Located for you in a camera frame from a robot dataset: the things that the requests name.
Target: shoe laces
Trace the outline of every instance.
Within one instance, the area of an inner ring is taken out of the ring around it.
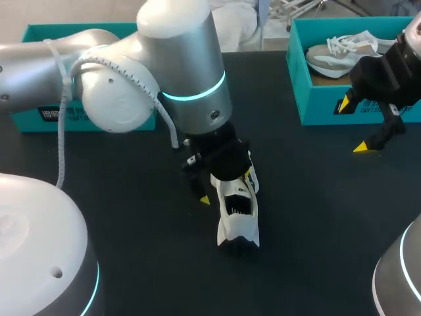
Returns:
[[[367,40],[360,41],[355,43],[353,41],[354,36],[352,35],[344,35],[339,36],[338,38],[334,36],[333,38],[328,38],[328,49],[329,52],[336,56],[336,53],[351,51],[355,53],[358,47],[371,45],[371,43]]]

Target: cardboard box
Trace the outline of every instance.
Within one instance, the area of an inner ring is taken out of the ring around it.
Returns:
[[[325,44],[334,36],[353,35],[365,30],[377,38],[394,40],[412,17],[316,18],[293,21],[287,64],[302,125],[381,123],[383,116],[376,102],[364,100],[354,114],[339,115],[337,110],[351,87],[346,75],[338,80],[323,78],[309,71],[305,60],[308,48]],[[421,122],[421,105],[408,107],[404,122]]]
[[[26,29],[23,42],[58,39],[90,28],[100,28],[110,31],[119,38],[136,32],[136,23],[95,23],[95,24],[32,24]],[[56,132],[59,114],[59,104],[51,104],[38,109],[11,115],[21,132]],[[137,130],[154,130],[156,114]],[[66,131],[94,132],[102,131],[87,117],[81,101],[68,104],[66,112]]]

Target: shoe tongue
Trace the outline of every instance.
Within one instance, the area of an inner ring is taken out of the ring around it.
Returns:
[[[359,44],[359,46],[370,45],[373,51],[377,53],[377,49],[378,49],[377,39],[369,31],[363,31],[361,33],[355,34],[354,36],[350,37],[348,40],[356,43],[357,45]]]
[[[245,198],[251,199],[251,193],[245,183],[240,180],[234,180],[229,182],[224,182],[223,189],[224,196],[243,196]]]
[[[369,31],[363,31],[361,33],[355,34],[351,38],[351,40],[353,42],[357,42],[357,41],[373,41],[375,39],[376,38]]]

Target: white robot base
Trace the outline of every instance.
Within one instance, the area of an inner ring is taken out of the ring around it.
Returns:
[[[56,187],[0,174],[0,315],[102,316],[103,285],[76,204]]]

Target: white cable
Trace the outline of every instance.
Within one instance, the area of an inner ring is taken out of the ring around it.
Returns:
[[[64,155],[64,122],[66,120],[66,108],[67,103],[72,101],[72,80],[70,77],[66,77],[67,80],[63,80],[63,91],[61,95],[60,111],[59,111],[59,122],[57,126],[57,139],[58,139],[58,152],[59,152],[59,176],[57,178],[57,184],[55,185],[61,189],[64,183],[64,176],[66,171],[66,159]]]
[[[115,72],[125,76],[128,80],[133,82],[137,87],[145,92],[152,100],[153,105],[163,117],[165,123],[168,125],[170,130],[171,145],[173,148],[179,148],[177,130],[172,122],[170,115],[165,111],[165,108],[162,106],[161,102],[155,97],[152,92],[142,84],[141,81],[133,74],[130,74],[126,69],[121,68],[118,64],[109,61],[101,57],[81,57],[79,58],[72,66],[70,70],[70,75],[63,78],[63,91],[61,96],[60,111],[59,111],[59,123],[58,123],[58,148],[59,148],[59,177],[57,179],[56,187],[61,188],[64,183],[65,176],[65,157],[64,157],[64,124],[66,118],[66,108],[67,103],[72,100],[72,80],[75,75],[80,71],[80,67],[83,64],[93,63],[106,66],[107,68],[112,69]]]
[[[61,189],[64,183],[64,170],[65,170],[65,161],[64,161],[64,114],[66,113],[66,105],[68,100],[72,100],[72,79],[69,77],[69,74],[66,71],[66,67],[64,66],[63,59],[60,56],[59,51],[53,45],[53,42],[50,39],[45,39],[44,42],[48,45],[53,56],[55,58],[55,62],[57,67],[59,68],[61,78],[63,81],[63,91],[61,96],[61,103],[60,103],[60,112],[59,112],[59,122],[57,126],[58,131],[58,152],[59,152],[59,176],[57,178],[56,187]]]

